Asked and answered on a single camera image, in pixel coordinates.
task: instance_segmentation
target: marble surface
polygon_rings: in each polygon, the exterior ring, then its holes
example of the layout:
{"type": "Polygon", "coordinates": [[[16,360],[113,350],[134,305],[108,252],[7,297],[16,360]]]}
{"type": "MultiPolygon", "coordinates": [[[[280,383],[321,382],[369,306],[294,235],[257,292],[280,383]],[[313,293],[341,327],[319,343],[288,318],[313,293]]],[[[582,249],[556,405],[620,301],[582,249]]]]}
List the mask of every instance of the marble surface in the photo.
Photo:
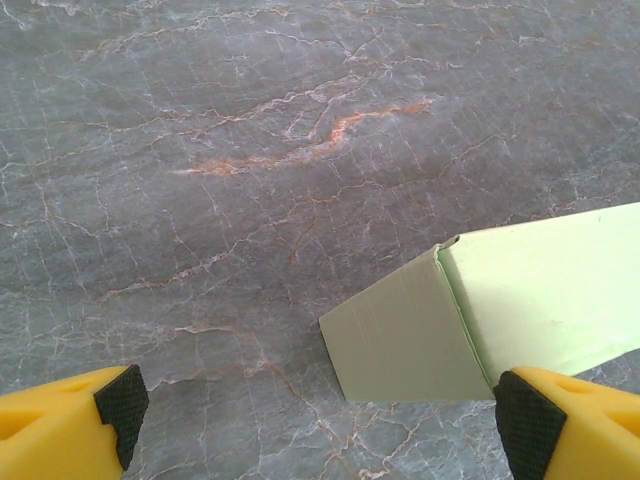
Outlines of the marble surface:
{"type": "Polygon", "coordinates": [[[129,479],[509,478],[491,404],[345,403],[317,319],[640,200],[637,2],[0,6],[1,392],[140,364],[129,479]]]}

